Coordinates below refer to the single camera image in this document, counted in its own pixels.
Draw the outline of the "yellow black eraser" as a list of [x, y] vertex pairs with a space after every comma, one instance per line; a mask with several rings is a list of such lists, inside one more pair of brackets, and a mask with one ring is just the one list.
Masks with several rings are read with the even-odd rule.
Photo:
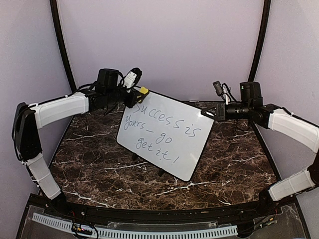
[[150, 93], [149, 89], [146, 87], [141, 87], [139, 93], [140, 95], [140, 101], [143, 101], [144, 98]]

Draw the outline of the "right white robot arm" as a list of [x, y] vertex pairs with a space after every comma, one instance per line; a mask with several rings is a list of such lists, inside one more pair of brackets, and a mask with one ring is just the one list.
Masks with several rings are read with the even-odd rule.
[[[232, 96], [228, 86], [219, 81], [213, 83], [221, 101], [213, 102], [201, 111], [202, 115], [216, 121], [248, 119], [265, 129], [282, 133], [308, 147], [315, 154], [319, 152], [318, 125], [302, 119], [284, 107], [263, 104], [260, 84], [240, 83], [241, 100]], [[319, 186], [319, 158], [306, 169], [280, 180], [259, 193], [254, 211], [259, 216], [272, 212], [282, 199], [310, 191]]]

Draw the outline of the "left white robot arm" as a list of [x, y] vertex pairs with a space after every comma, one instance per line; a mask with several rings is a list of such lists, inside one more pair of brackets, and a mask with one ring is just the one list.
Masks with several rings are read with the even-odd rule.
[[74, 92], [41, 103], [17, 105], [11, 137], [17, 159], [26, 166], [32, 181], [50, 200], [51, 209], [59, 217], [70, 213], [70, 205], [54, 180], [43, 156], [39, 130], [75, 115], [107, 109], [111, 101], [123, 102], [128, 108], [143, 102], [149, 94], [145, 87], [136, 89], [142, 76], [139, 68], [126, 75], [116, 69], [100, 69], [97, 80], [80, 86]]

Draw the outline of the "white whiteboard black frame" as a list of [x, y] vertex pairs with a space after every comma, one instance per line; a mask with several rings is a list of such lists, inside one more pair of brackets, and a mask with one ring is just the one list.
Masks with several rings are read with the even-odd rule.
[[150, 92], [126, 107], [117, 143], [182, 181], [190, 181], [214, 120], [195, 106]]

